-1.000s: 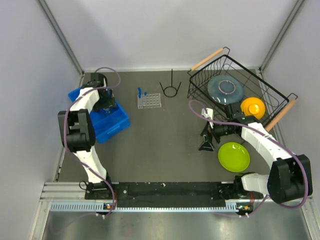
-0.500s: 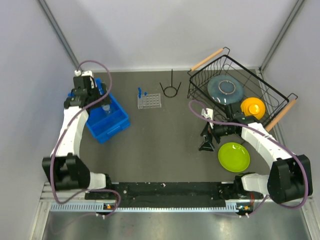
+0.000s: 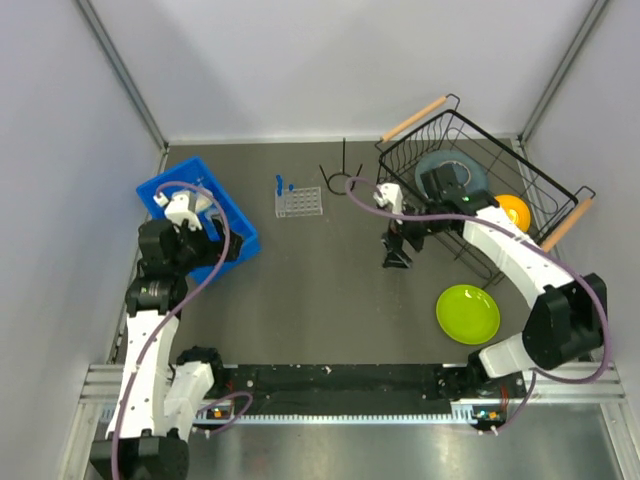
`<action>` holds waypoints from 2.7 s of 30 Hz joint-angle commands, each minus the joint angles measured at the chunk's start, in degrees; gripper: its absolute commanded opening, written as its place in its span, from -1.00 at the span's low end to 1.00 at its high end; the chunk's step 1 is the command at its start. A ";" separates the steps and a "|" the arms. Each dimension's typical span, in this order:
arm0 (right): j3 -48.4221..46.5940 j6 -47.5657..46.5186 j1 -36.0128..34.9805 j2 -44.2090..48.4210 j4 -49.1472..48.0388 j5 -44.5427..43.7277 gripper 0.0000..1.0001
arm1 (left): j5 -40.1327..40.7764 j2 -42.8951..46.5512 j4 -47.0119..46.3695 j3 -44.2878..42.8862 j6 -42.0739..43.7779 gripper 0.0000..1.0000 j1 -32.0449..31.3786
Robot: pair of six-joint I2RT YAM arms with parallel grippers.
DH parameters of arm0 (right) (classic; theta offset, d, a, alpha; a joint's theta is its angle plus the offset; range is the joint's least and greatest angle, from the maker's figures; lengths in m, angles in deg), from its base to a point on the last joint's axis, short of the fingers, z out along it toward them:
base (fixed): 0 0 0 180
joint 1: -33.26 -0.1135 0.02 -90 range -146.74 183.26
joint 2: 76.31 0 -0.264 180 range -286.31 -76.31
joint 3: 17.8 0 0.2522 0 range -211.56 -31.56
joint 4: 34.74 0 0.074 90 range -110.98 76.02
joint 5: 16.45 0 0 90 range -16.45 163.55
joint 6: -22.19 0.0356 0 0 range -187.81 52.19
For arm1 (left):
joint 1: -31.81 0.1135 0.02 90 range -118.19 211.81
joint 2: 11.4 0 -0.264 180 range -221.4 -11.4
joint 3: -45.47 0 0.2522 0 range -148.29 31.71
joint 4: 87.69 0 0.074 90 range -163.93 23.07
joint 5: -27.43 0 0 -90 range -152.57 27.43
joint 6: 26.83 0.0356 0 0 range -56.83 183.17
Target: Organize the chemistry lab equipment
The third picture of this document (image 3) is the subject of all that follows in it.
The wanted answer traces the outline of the black wire ring stand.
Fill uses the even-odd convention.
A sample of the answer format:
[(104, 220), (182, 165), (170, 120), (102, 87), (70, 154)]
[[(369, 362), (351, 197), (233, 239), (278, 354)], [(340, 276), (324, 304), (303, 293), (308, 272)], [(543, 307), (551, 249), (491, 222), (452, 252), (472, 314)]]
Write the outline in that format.
[(319, 171), (321, 173), (322, 179), (324, 181), (324, 184), (327, 190), (332, 195), (335, 195), (335, 196), (345, 196), (348, 191), (352, 191), (354, 189), (354, 186), (351, 186), (349, 188), (342, 187), (341, 190), (338, 190), (336, 187), (333, 186), (333, 183), (336, 182), (338, 179), (347, 180), (348, 178), (352, 177), (352, 174), (346, 171), (346, 145), (347, 145), (347, 138), (343, 137), (341, 142), (341, 165), (339, 170), (328, 175), (325, 169), (323, 168), (323, 165), (322, 164), (318, 165)]

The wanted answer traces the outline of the clear glass flask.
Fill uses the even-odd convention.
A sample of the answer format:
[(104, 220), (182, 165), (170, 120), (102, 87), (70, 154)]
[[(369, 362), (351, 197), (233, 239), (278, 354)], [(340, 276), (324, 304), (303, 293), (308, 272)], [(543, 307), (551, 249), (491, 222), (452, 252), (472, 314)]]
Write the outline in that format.
[(217, 214), (205, 214), (203, 227), (207, 232), (209, 239), (213, 242), (223, 242), (225, 239), (225, 230), (222, 219)]

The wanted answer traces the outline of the bag of white powder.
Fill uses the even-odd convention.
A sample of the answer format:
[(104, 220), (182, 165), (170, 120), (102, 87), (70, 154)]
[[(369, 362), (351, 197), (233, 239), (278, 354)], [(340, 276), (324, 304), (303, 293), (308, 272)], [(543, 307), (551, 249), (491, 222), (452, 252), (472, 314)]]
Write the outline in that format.
[(190, 192), (189, 210), (201, 214), (212, 207), (213, 194), (208, 189)]

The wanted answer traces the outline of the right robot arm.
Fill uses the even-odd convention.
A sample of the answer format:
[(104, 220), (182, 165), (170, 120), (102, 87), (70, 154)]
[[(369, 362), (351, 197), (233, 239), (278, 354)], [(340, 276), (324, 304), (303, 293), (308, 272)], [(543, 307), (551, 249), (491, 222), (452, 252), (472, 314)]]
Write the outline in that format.
[(488, 191), (467, 190), (452, 166), (423, 173), (421, 182), (426, 197), (420, 207), (406, 202), (396, 183), (379, 184), (374, 191), (377, 205), (393, 216), (383, 236), (385, 265), (409, 266), (405, 243), (420, 251), (427, 236), (454, 232), (488, 257), (531, 309), (522, 332), (469, 355), (465, 379), (474, 393), (490, 395), (505, 376), (551, 372), (606, 345), (606, 285), (598, 275), (574, 278)]

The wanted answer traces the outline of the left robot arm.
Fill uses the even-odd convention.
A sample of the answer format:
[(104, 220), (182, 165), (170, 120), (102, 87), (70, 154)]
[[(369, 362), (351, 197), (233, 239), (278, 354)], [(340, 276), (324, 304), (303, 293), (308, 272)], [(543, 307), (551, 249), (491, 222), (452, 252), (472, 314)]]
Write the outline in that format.
[(217, 274), (242, 245), (221, 217), (218, 235), (155, 219), (138, 229), (141, 257), (125, 295), (127, 347), (113, 417), (93, 442), (90, 463), (103, 479), (183, 479), (188, 440), (201, 402), (226, 387), (216, 349), (192, 347), (169, 361), (181, 311), (193, 299), (187, 275), (200, 267)]

